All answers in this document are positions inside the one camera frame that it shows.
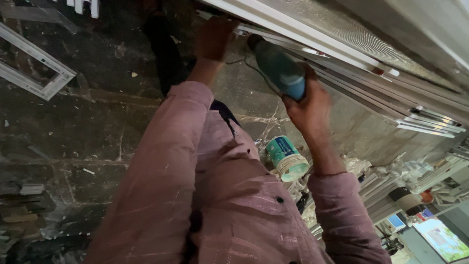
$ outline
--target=bucket label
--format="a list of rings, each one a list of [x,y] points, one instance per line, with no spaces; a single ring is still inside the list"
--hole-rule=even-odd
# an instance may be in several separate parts
[[[278,138],[275,139],[275,141],[279,145],[279,147],[282,150],[283,155],[285,155],[285,157],[288,156],[288,155],[295,154],[295,152],[292,150],[290,144],[285,140],[285,138],[278,137]]]

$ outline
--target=leg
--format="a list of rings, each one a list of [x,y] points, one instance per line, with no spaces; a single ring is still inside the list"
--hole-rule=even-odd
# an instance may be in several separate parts
[[[156,56],[159,83],[165,97],[172,85],[180,84],[187,77],[177,46],[167,28],[163,15],[150,16],[143,26]]]

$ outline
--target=white plastic bucket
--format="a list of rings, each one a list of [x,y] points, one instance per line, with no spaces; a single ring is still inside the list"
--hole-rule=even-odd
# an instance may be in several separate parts
[[[283,181],[294,181],[305,175],[310,165],[286,136],[273,138],[267,152]]]

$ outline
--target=right hand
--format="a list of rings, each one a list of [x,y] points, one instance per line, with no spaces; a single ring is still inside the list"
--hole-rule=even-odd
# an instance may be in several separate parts
[[[305,98],[296,102],[284,95],[283,103],[293,124],[304,137],[320,139],[328,137],[331,98],[318,82],[316,72],[306,63],[301,63],[306,71]]]
[[[239,23],[237,20],[228,20],[228,16],[211,17],[197,35],[197,58],[223,62],[227,46],[235,38],[233,31]]]

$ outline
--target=power drill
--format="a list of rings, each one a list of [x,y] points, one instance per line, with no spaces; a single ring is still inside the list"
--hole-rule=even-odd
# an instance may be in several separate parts
[[[260,70],[286,95],[299,101],[304,97],[304,68],[282,49],[259,35],[248,37],[248,46],[256,56]]]

